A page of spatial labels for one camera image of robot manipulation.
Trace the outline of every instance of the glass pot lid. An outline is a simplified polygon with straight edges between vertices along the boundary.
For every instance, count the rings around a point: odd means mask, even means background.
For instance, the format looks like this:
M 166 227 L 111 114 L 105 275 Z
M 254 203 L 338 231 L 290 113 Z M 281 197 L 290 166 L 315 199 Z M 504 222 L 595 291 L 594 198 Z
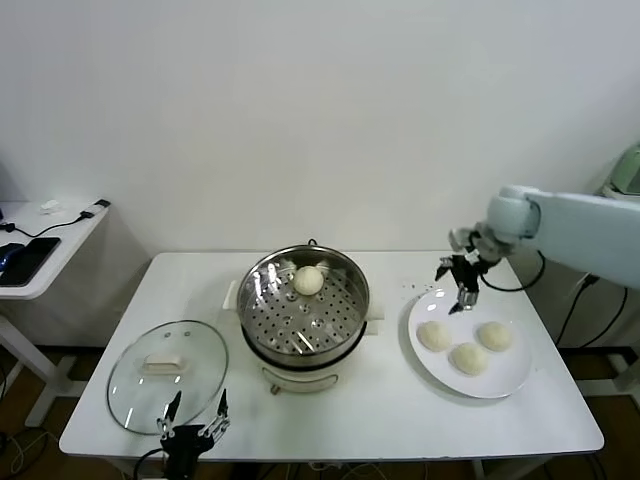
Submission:
M 227 345 L 206 323 L 181 320 L 160 325 L 129 345 L 107 385 L 113 418 L 136 433 L 159 433 L 178 391 L 182 399 L 174 425 L 190 422 L 215 399 L 229 365 Z

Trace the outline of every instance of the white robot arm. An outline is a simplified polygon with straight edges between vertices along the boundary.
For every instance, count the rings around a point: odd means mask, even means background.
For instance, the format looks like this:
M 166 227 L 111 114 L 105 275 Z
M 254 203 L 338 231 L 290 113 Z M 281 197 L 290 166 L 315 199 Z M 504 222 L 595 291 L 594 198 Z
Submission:
M 470 309 L 477 278 L 516 246 L 630 288 L 640 288 L 640 204 L 591 195 L 548 193 L 509 186 L 491 199 L 487 219 L 449 234 L 462 255 L 442 259 L 436 279 L 447 271 L 459 287 L 450 313 Z

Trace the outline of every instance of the dough ball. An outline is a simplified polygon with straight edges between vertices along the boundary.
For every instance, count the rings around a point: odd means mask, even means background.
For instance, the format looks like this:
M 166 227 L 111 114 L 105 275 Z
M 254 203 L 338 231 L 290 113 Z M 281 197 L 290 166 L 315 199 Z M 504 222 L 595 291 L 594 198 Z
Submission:
M 451 358 L 458 370 L 473 377 L 480 375 L 489 366 L 489 355 L 475 343 L 458 345 Z
M 315 295 L 322 290 L 324 276 L 319 268 L 302 267 L 293 276 L 293 288 L 300 295 Z
M 422 323 L 417 334 L 420 343 L 432 352 L 441 352 L 451 346 L 451 334 L 442 322 Z
M 513 341 L 511 332 L 498 322 L 485 323 L 478 330 L 480 343 L 494 352 L 504 352 Z

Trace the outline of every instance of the smartphone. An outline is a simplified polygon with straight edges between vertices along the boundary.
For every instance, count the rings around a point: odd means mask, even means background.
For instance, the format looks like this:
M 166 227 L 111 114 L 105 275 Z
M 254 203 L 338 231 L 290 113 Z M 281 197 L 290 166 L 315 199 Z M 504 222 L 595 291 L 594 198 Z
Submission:
M 58 245 L 58 237 L 31 240 L 26 247 L 11 255 L 4 272 L 0 275 L 0 287 L 24 287 L 38 273 Z

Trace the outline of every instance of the tabletop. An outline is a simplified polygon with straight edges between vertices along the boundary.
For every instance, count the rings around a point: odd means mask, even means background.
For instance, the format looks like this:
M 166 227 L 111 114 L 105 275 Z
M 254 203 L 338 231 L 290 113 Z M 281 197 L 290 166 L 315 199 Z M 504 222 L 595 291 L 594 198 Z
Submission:
M 139 457 L 159 437 L 130 433 L 110 416 L 106 385 L 123 350 L 159 324 L 180 319 L 214 325 L 229 347 L 225 379 L 231 426 L 203 461 L 379 461 L 487 458 L 595 451 L 604 439 L 525 293 L 483 289 L 496 318 L 517 319 L 530 342 L 525 385 L 500 400 L 478 400 L 431 377 L 408 346 L 411 302 L 432 284 L 445 252 L 355 252 L 372 298 L 382 299 L 378 334 L 363 337 L 332 388 L 272 395 L 235 313 L 221 309 L 230 282 L 262 253 L 157 256 L 107 346 L 60 439 L 71 455 Z M 519 285 L 507 262 L 488 275 Z M 214 402 L 194 423 L 208 423 Z
M 30 233 L 37 234 L 44 228 L 58 223 L 72 222 L 81 211 L 90 204 L 68 204 L 64 209 L 50 214 L 40 213 L 40 204 L 35 202 L 0 202 L 0 209 L 4 214 L 3 222 L 15 223 L 16 227 Z M 0 299 L 29 300 L 42 295 L 56 279 L 64 266 L 80 248 L 96 225 L 104 218 L 107 209 L 102 209 L 93 218 L 87 218 L 74 225 L 60 227 L 47 232 L 47 237 L 58 237 L 61 242 L 40 270 L 24 287 L 0 287 Z M 31 239 L 26 235 L 13 231 L 0 231 L 0 245 L 7 243 L 27 244 Z

